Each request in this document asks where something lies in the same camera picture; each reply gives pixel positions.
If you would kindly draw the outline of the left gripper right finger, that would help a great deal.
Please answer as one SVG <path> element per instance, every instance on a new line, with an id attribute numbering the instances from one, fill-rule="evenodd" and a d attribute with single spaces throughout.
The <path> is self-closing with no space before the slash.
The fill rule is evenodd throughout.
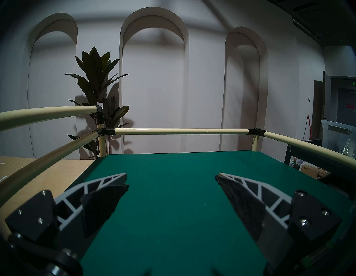
<path id="1" fill-rule="evenodd" d="M 215 180 L 265 257 L 263 274 L 293 274 L 329 242 L 342 219 L 309 192 L 293 196 L 264 182 L 226 173 Z"/>

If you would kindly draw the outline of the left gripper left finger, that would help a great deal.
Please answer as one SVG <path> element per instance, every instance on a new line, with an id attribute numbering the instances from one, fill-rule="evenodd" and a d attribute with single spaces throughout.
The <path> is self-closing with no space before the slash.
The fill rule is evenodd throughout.
<path id="1" fill-rule="evenodd" d="M 12 234 L 83 258 L 103 224 L 128 191 L 127 173 L 83 182 L 56 198 L 42 190 L 16 208 L 5 222 Z"/>

